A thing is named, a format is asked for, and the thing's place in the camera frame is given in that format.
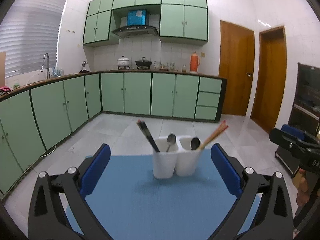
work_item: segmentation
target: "gray blind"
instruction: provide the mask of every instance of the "gray blind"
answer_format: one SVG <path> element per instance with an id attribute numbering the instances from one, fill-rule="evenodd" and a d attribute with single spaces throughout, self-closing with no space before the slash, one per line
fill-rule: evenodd
<path id="1" fill-rule="evenodd" d="M 46 52 L 50 68 L 56 66 L 58 32 L 65 2 L 14 2 L 0 25 L 0 52 L 6 52 L 5 77 L 40 70 Z"/>

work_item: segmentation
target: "metal spoon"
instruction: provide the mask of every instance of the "metal spoon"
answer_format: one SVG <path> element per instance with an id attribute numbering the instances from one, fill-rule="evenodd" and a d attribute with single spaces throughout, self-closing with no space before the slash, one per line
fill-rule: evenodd
<path id="1" fill-rule="evenodd" d="M 191 140 L 191 150 L 196 150 L 199 146 L 200 146 L 200 140 L 198 137 L 194 137 L 192 140 Z"/>
<path id="2" fill-rule="evenodd" d="M 173 133 L 168 135 L 167 142 L 168 142 L 169 146 L 168 146 L 166 152 L 168 152 L 170 147 L 176 143 L 176 140 L 177 140 L 177 138 Z"/>

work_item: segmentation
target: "orange thermos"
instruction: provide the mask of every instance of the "orange thermos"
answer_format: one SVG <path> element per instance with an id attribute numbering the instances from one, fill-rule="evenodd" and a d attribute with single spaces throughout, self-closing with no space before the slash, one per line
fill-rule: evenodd
<path id="1" fill-rule="evenodd" d="M 198 57 L 197 53 L 194 51 L 190 59 L 190 71 L 197 72 L 199 65 L 200 65 L 200 58 Z"/>

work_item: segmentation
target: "range hood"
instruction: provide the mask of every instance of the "range hood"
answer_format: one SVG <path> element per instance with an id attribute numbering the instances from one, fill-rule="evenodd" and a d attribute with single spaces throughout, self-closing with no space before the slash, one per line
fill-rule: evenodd
<path id="1" fill-rule="evenodd" d="M 157 36 L 159 35 L 156 27 L 150 25 L 130 25 L 118 28 L 112 33 L 121 38 L 134 37 L 140 35 Z"/>

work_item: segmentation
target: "drawer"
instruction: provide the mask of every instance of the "drawer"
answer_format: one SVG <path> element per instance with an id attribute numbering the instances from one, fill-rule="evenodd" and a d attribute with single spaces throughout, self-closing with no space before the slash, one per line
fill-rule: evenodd
<path id="1" fill-rule="evenodd" d="M 197 106 L 196 119 L 215 120 L 216 114 L 216 107 Z"/>
<path id="2" fill-rule="evenodd" d="M 199 92 L 198 106 L 215 106 L 218 107 L 220 94 Z"/>
<path id="3" fill-rule="evenodd" d="M 222 83 L 221 79 L 200 77 L 199 90 L 206 91 L 206 92 L 220 93 L 221 83 Z"/>

